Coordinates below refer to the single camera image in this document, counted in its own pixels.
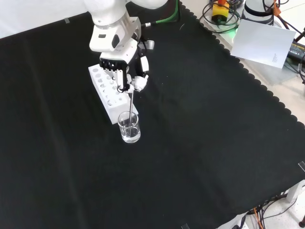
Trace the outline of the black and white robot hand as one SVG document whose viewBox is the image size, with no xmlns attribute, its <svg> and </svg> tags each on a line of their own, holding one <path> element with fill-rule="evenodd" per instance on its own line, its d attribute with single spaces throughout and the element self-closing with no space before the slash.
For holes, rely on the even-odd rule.
<svg viewBox="0 0 305 229">
<path fill-rule="evenodd" d="M 120 93 L 142 91 L 148 82 L 146 47 L 141 47 L 136 30 L 116 25 L 95 25 L 89 47 L 100 53 L 100 67 L 114 78 Z"/>
</svg>

